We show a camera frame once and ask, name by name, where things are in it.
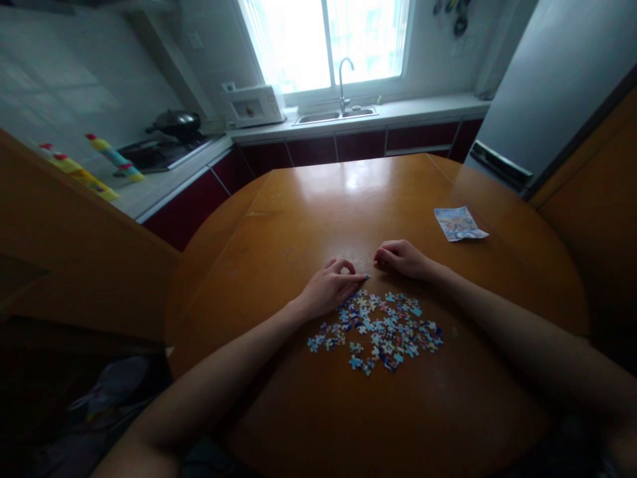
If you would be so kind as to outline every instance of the window frame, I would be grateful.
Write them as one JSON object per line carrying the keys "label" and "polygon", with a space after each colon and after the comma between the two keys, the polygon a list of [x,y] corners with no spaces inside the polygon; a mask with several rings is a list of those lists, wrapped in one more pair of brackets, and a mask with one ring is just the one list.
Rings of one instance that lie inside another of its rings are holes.
{"label": "window frame", "polygon": [[[380,80],[369,80],[365,82],[347,83],[343,85],[344,91],[347,96],[351,98],[363,98],[363,97],[377,97],[378,95],[396,95],[404,91],[404,86],[407,83],[407,71],[409,70],[409,57],[411,51],[411,38],[413,34],[413,24],[416,14],[416,4],[419,0],[409,0],[409,11],[407,13],[407,29],[405,32],[405,48],[403,54],[403,68],[400,75],[392,76],[390,78],[382,78]],[[323,13],[323,26],[325,29],[325,48],[327,49],[327,59],[330,70],[330,83],[328,88],[321,88],[318,90],[309,90],[304,92],[286,93],[283,95],[285,105],[287,107],[293,106],[309,106],[315,104],[328,104],[336,102],[338,103],[340,97],[340,85],[336,84],[336,75],[334,61],[332,58],[332,48],[330,39],[330,26],[329,16],[327,11],[327,0],[320,0],[322,13]],[[254,45],[249,32],[249,27],[246,24],[245,15],[243,12],[243,6],[241,0],[232,1],[235,16],[238,21],[238,25],[242,31],[242,35],[246,42],[249,54],[253,63],[253,68],[257,73],[257,79],[260,84],[265,84],[265,78],[261,71],[261,65],[257,57]]]}

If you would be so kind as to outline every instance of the cabinet door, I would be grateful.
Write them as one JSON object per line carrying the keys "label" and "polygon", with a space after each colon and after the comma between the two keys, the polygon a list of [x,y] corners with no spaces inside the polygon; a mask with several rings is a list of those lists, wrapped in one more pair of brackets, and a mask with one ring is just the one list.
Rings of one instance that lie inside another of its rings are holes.
{"label": "cabinet door", "polygon": [[453,143],[458,122],[390,129],[387,132],[387,150],[442,146]]}
{"label": "cabinet door", "polygon": [[273,169],[292,167],[285,143],[241,146],[241,152],[256,177]]}
{"label": "cabinet door", "polygon": [[199,178],[143,225],[171,246],[183,251],[199,226],[228,197],[221,183],[206,168]]}
{"label": "cabinet door", "polygon": [[458,136],[451,149],[451,154],[449,154],[449,159],[453,159],[458,163],[464,163],[483,121],[484,119],[470,119],[460,124],[460,131],[458,131]]}
{"label": "cabinet door", "polygon": [[294,166],[312,166],[336,162],[336,145],[334,137],[298,139],[288,141]]}
{"label": "cabinet door", "polygon": [[385,130],[336,136],[338,160],[356,161],[385,156]]}
{"label": "cabinet door", "polygon": [[212,167],[230,194],[236,193],[254,179],[244,159],[234,149]]}

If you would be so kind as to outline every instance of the sink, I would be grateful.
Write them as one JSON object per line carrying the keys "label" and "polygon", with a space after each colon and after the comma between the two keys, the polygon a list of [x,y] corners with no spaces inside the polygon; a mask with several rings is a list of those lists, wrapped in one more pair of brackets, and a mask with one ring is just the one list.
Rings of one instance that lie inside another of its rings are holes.
{"label": "sink", "polygon": [[302,123],[318,123],[320,121],[332,121],[337,120],[340,117],[339,112],[328,112],[328,113],[315,113],[311,115],[301,116],[297,121],[297,124]]}
{"label": "sink", "polygon": [[360,118],[362,116],[377,115],[378,112],[370,106],[369,108],[361,108],[360,110],[352,110],[344,112],[327,112],[327,113],[314,113],[305,116],[301,116],[292,126],[308,123],[322,123],[324,121],[336,121],[336,120],[348,120],[350,118]]}
{"label": "sink", "polygon": [[378,114],[370,108],[362,108],[361,110],[353,110],[350,112],[344,112],[343,118],[354,118],[355,116],[371,116]]}

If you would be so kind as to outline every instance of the refrigerator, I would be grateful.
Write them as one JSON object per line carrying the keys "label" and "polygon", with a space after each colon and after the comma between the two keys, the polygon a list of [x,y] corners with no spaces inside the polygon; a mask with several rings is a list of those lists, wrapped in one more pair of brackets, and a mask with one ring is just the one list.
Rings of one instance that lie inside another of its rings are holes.
{"label": "refrigerator", "polygon": [[637,1],[539,0],[465,165],[528,199],[634,84]]}

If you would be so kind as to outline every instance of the countertop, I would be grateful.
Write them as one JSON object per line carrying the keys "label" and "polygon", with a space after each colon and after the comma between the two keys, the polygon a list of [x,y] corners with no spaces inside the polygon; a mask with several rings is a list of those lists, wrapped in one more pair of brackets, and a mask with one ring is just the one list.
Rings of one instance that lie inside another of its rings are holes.
{"label": "countertop", "polygon": [[211,164],[215,158],[231,148],[234,143],[308,137],[330,134],[335,131],[340,133],[437,121],[445,118],[484,115],[488,111],[489,105],[490,102],[478,100],[472,93],[460,93],[374,105],[378,111],[376,116],[298,126],[293,126],[299,118],[297,108],[286,108],[287,120],[283,123],[246,129],[229,129],[226,131],[225,137],[205,147],[183,165],[166,173],[148,174],[146,179],[140,183],[132,183],[123,177],[114,177],[113,167],[107,161],[100,160],[88,169],[119,194],[119,198],[111,202],[114,207],[137,222],[144,222],[187,186],[188,181],[197,172]]}
{"label": "countertop", "polygon": [[268,126],[245,129],[228,129],[226,134],[235,143],[263,141],[268,139],[294,138],[332,133],[334,131],[354,131],[374,127],[435,121],[443,118],[457,118],[472,114],[486,114],[491,102],[479,100],[473,93],[460,93],[434,98],[418,98],[373,106],[378,115],[361,118],[341,119],[324,123],[308,123],[294,126],[299,118],[297,108],[286,108],[287,120]]}
{"label": "countertop", "polygon": [[147,174],[146,179],[139,183],[133,183],[125,177],[114,177],[113,167],[106,162],[106,169],[97,176],[119,194],[111,204],[138,222],[143,222],[151,215],[147,211],[159,209],[157,206],[162,205],[163,199],[171,198],[171,193],[231,147],[232,138],[224,136],[172,171]]}

